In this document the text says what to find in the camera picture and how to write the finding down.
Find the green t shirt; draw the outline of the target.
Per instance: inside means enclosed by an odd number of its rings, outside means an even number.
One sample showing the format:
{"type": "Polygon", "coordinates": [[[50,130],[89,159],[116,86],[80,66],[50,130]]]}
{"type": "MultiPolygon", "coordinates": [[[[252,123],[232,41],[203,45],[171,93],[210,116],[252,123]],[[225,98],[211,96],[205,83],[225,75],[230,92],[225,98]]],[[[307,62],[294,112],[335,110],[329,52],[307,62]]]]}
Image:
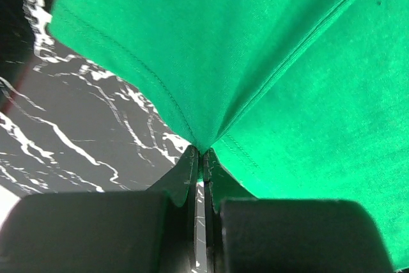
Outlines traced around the green t shirt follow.
{"type": "Polygon", "coordinates": [[[359,202],[408,267],[408,0],[55,0],[49,31],[256,196],[359,202]]]}

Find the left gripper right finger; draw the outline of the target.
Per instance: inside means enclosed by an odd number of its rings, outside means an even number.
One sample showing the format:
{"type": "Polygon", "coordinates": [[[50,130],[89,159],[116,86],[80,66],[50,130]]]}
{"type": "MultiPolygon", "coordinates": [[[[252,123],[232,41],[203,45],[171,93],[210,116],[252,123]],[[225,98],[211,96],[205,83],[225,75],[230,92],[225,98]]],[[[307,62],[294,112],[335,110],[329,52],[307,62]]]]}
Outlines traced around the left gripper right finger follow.
{"type": "Polygon", "coordinates": [[[370,215],[353,201],[259,199],[203,155],[208,272],[392,272],[370,215]]]}

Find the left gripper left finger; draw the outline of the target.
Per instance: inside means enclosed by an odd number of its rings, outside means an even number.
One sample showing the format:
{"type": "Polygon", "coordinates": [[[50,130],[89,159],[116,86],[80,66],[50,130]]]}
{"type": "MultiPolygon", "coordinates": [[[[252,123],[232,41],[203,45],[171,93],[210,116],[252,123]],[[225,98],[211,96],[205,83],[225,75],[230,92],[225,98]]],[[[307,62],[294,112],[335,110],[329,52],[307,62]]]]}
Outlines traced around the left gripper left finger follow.
{"type": "Polygon", "coordinates": [[[190,272],[198,150],[144,191],[32,194],[1,228],[2,272],[190,272]]]}

